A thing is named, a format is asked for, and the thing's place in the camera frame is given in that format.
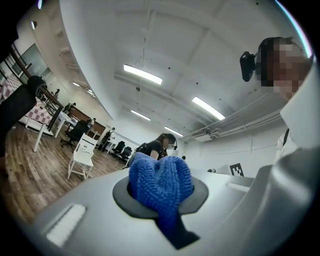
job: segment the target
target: wooden floor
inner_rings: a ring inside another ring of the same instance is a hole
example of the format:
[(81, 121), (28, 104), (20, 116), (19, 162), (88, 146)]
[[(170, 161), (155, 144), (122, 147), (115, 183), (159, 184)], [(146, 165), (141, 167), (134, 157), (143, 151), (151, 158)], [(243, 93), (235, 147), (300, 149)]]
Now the wooden floor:
[[(68, 176), (68, 164), (73, 151), (61, 148), (64, 127), (57, 138), (42, 136), (37, 152), (33, 152), (38, 133), (16, 124), (6, 138), (6, 169), (9, 179), (2, 186), (2, 194), (10, 212), (31, 223), (45, 206), (76, 187), (83, 177)], [(125, 163), (107, 152), (94, 151), (90, 177), (116, 172)]]

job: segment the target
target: blue cloth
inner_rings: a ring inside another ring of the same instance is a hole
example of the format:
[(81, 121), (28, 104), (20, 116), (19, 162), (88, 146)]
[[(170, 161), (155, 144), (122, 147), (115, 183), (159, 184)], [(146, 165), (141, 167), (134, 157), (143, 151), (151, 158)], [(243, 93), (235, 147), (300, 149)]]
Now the blue cloth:
[(129, 181), (133, 198), (158, 212), (161, 231), (174, 233), (178, 206), (194, 190), (186, 162), (177, 156), (157, 161), (138, 152), (129, 169)]

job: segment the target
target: black shirt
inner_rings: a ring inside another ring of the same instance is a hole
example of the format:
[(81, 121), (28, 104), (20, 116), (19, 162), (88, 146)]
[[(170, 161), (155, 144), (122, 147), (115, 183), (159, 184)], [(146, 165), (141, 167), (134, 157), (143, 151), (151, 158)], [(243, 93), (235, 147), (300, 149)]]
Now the black shirt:
[(154, 140), (154, 141), (151, 141), (150, 143), (148, 143), (145, 146), (143, 153), (146, 154), (147, 156), (150, 156), (152, 150), (157, 151), (159, 154), (158, 160), (161, 159), (163, 147), (162, 147), (162, 144), (160, 143), (160, 141)]

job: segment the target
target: black strap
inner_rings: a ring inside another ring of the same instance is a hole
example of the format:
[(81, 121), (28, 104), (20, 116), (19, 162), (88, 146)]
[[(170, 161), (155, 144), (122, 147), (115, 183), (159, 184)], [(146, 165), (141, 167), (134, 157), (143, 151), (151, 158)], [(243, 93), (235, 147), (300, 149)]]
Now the black strap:
[(286, 144), (288, 135), (289, 135), (289, 128), (285, 131), (284, 138), (283, 138), (283, 145)]

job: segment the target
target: white ceiling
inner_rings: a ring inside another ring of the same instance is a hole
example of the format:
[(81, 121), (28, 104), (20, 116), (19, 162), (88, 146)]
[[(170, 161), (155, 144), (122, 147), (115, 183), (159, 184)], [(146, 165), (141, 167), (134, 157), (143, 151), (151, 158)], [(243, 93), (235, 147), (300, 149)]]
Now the white ceiling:
[[(63, 2), (60, 1), (61, 8), (66, 6)], [(68, 5), (68, 10), (61, 12), (63, 18), (68, 12), (78, 12), (78, 22), (83, 23), (79, 33), (88, 41), (89, 48), (82, 52), (90, 51), (97, 66), (108, 65), (108, 74), (113, 72), (112, 79), (108, 77), (103, 86), (116, 88), (116, 92), (112, 91), (118, 108), (133, 109), (151, 118), (151, 122), (186, 135), (217, 121), (192, 103), (195, 96), (227, 117), (266, 94), (254, 79), (242, 80), (239, 58), (244, 51), (255, 53), (264, 38), (296, 34), (273, 5), (256, 2), (80, 0), (76, 8)], [(99, 16), (104, 9), (108, 9), (105, 20), (103, 15)], [(71, 48), (78, 47), (67, 29), (66, 32)], [(95, 36), (98, 43), (91, 43)], [(105, 53), (110, 51), (114, 59)], [(162, 84), (125, 72), (124, 64), (163, 78)], [(78, 65), (86, 77), (86, 67), (79, 61)], [(105, 78), (103, 68), (99, 71)], [(96, 85), (87, 81), (95, 92)], [(97, 97), (104, 105), (104, 95)], [(269, 93), (242, 111), (237, 123), (260, 118), (283, 105), (282, 99)]]

